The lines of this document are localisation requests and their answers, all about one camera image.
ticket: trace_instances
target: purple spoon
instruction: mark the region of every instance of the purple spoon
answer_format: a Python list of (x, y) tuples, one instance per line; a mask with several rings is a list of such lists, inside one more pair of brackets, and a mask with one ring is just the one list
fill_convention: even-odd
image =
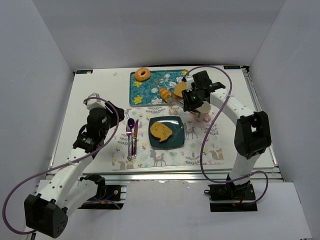
[(131, 154), (134, 154), (134, 146), (133, 146), (133, 133), (132, 133), (132, 129), (135, 127), (135, 120), (133, 118), (129, 118), (128, 119), (128, 126), (131, 129)]

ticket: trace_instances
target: gray wall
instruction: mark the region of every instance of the gray wall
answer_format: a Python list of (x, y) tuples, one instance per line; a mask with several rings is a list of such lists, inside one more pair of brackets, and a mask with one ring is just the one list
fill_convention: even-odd
[(75, 69), (250, 65), (284, 0), (33, 0)]
[[(0, 206), (23, 179), (49, 165), (66, 109), (72, 72), (31, 0), (0, 7)], [(24, 230), (24, 199), (39, 180), (13, 195), (10, 223)], [(1, 239), (21, 239), (0, 220)]]
[(251, 68), (280, 170), (320, 239), (320, 2), (287, 0)]

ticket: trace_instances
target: yellow flower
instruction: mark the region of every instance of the yellow flower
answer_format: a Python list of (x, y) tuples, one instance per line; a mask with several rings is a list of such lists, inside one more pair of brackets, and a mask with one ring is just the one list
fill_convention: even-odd
[(183, 69), (183, 70), (182, 70), (182, 74), (183, 74), (183, 76), (184, 76), (184, 75), (186, 75), (186, 74), (187, 74), (187, 72), (188, 72), (188, 70), (187, 70), (187, 69)]
[(133, 101), (134, 101), (134, 104), (139, 104), (139, 103), (142, 103), (142, 96), (136, 96)]
[(135, 85), (136, 87), (140, 87), (140, 86), (142, 85), (142, 82), (140, 82), (140, 81), (135, 81), (135, 82), (134, 82), (134, 85)]

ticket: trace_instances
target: dark green square plate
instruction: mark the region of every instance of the dark green square plate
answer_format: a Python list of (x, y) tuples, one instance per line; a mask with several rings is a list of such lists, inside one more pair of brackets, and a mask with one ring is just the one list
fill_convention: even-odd
[[(150, 127), (155, 122), (162, 123), (172, 130), (172, 135), (165, 141), (159, 142), (150, 132)], [(153, 117), (149, 121), (150, 145), (155, 149), (176, 149), (185, 144), (185, 128), (179, 116), (159, 116)]]

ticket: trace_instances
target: bread slice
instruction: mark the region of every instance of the bread slice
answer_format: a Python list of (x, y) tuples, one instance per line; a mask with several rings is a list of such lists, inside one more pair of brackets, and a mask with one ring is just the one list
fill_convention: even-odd
[(169, 127), (167, 127), (163, 123), (156, 121), (154, 124), (151, 125), (150, 133), (156, 139), (159, 139), (159, 142), (161, 143), (167, 140), (173, 132)]
[(186, 90), (187, 89), (187, 84), (185, 82), (179, 82), (175, 87), (174, 87), (174, 90), (173, 90), (173, 93), (179, 97), (179, 98), (183, 98), (182, 97), (182, 91), (183, 90)]

